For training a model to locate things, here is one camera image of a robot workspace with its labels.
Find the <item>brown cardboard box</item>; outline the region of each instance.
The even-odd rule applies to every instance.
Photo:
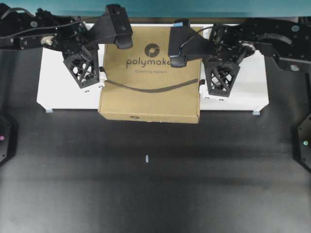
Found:
[[[108,79],[126,86],[157,89],[199,79],[201,61],[172,68],[168,53],[170,27],[133,27],[134,46],[119,50],[105,47],[104,68]],[[105,83],[99,113],[106,119],[147,122],[198,123],[199,84],[161,93],[142,93]]]

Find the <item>black tabletop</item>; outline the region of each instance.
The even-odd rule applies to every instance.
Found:
[[[0,53],[1,104],[18,123],[15,156],[0,166],[0,233],[311,232],[311,174],[294,160],[310,111],[304,75],[266,59],[261,116],[122,122],[95,110],[46,114],[40,59],[41,50]]]

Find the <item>white table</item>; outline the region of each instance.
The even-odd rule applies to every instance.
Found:
[[[171,26],[171,24],[143,24],[140,26]],[[192,26],[207,27],[207,24]],[[104,45],[98,51],[99,65],[104,60]],[[205,77],[201,68],[201,79]],[[52,112],[53,109],[98,109],[99,95],[104,86],[105,76],[100,83],[80,89],[63,64],[61,52],[43,49],[37,102]],[[229,98],[209,96],[207,87],[200,87],[201,110],[253,111],[260,110],[269,103],[264,57],[260,52],[245,58]]]

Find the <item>wire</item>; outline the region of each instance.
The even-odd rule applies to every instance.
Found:
[[[118,86],[118,87],[122,87],[122,88],[133,90],[133,91],[138,91],[138,92],[161,93],[161,92],[171,91],[171,90],[174,90],[174,89],[177,89],[177,88],[180,88],[180,87],[183,87],[183,86],[187,86],[187,85],[190,85],[190,84],[193,84],[193,83],[197,83],[198,79],[192,79],[192,80],[189,80],[189,81],[186,81],[186,82],[183,82],[183,83],[179,83],[179,84],[172,85],[172,86],[166,86],[166,87],[162,87],[162,88],[158,88],[158,89],[134,88],[134,87],[130,87],[130,86],[125,86],[125,85],[123,85],[121,83],[117,83],[117,82],[109,80],[109,79],[107,79],[105,82],[113,84],[113,85]]]
[[[67,26],[70,26],[70,25],[73,25],[73,24],[76,24],[76,23],[81,23],[81,22],[83,22],[83,21],[85,21],[85,20],[95,19],[95,18],[98,18],[98,17],[85,18],[85,19],[81,19],[81,20],[74,21],[74,22],[72,22],[72,23],[66,23],[66,24],[61,24],[61,25],[57,25],[57,26],[30,28],[30,29],[23,30],[23,31],[18,32],[18,33],[15,33],[15,34],[6,35],[6,36],[1,36],[0,39],[6,39],[6,38],[9,38],[9,37],[13,37],[13,36],[16,36],[16,35],[19,35],[19,34],[23,34],[23,33],[32,32],[32,31],[35,31],[35,30],[47,30],[47,29],[54,29],[54,28],[63,28],[63,27],[67,27]]]

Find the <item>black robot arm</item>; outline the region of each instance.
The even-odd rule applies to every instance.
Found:
[[[311,27],[284,20],[251,18],[236,25],[214,24],[209,39],[180,19],[171,27],[171,66],[202,59],[210,95],[228,97],[241,61],[256,50],[273,57],[282,70],[310,73]]]
[[[80,88],[99,82],[98,44],[132,47],[132,28],[125,8],[112,4],[90,29],[81,18],[60,17],[38,9],[0,4],[0,49],[26,50],[45,47],[61,51],[64,64]]]

